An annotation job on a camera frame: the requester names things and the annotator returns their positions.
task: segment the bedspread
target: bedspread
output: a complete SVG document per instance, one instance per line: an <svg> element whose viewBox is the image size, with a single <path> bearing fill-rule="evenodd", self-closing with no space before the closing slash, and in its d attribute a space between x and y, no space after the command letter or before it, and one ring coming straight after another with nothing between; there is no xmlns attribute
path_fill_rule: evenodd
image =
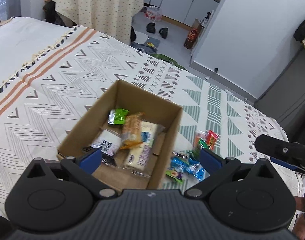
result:
<svg viewBox="0 0 305 240"><path fill-rule="evenodd" d="M183 107L175 150L192 148L196 130L219 135L214 152L255 163L260 134L287 140L279 124L216 86L171 64L85 27L74 27L59 43L37 55L0 88L0 209L35 157L56 159L56 148L81 116L123 79ZM293 171L278 171L293 194ZM163 188L180 186L165 179Z"/></svg>

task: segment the finger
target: finger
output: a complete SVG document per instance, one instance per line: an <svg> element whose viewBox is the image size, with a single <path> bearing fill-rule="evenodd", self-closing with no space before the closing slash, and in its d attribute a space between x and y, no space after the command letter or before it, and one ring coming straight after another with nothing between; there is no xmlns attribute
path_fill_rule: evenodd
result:
<svg viewBox="0 0 305 240"><path fill-rule="evenodd" d="M305 214L301 214L295 222L292 232L300 240L305 240Z"/></svg>
<svg viewBox="0 0 305 240"><path fill-rule="evenodd" d="M296 201L296 210L305 212L305 198L304 197L294 197Z"/></svg>

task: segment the open brown box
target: open brown box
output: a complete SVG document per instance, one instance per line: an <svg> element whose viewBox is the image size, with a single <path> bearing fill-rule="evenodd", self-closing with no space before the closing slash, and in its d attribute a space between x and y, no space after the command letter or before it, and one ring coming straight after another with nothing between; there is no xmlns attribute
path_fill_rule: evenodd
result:
<svg viewBox="0 0 305 240"><path fill-rule="evenodd" d="M165 127L164 133L156 138L153 155L148 161L151 176L142 177L130 170L104 164L99 166L93 176L117 191L125 188L157 189L169 166L183 109L123 80L116 81L78 121L59 146L58 158L82 156L82 148L90 145L107 127L109 112L116 108L127 109L129 114L144 112L146 121Z"/></svg>

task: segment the brown dot pattern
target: brown dot pattern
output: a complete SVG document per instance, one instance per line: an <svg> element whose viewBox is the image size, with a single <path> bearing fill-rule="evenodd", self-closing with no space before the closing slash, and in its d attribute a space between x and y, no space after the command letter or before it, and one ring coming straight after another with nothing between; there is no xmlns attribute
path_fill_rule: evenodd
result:
<svg viewBox="0 0 305 240"><path fill-rule="evenodd" d="M78 25L105 33L129 44L132 17L143 0L52 0L55 10Z"/></svg>

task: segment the white bed sheet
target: white bed sheet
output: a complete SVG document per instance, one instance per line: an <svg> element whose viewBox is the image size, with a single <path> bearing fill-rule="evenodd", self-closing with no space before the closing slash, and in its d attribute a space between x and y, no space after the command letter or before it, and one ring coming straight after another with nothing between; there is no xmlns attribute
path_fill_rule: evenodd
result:
<svg viewBox="0 0 305 240"><path fill-rule="evenodd" d="M0 26L0 84L17 71L33 54L54 44L70 28L17 17Z"/></svg>

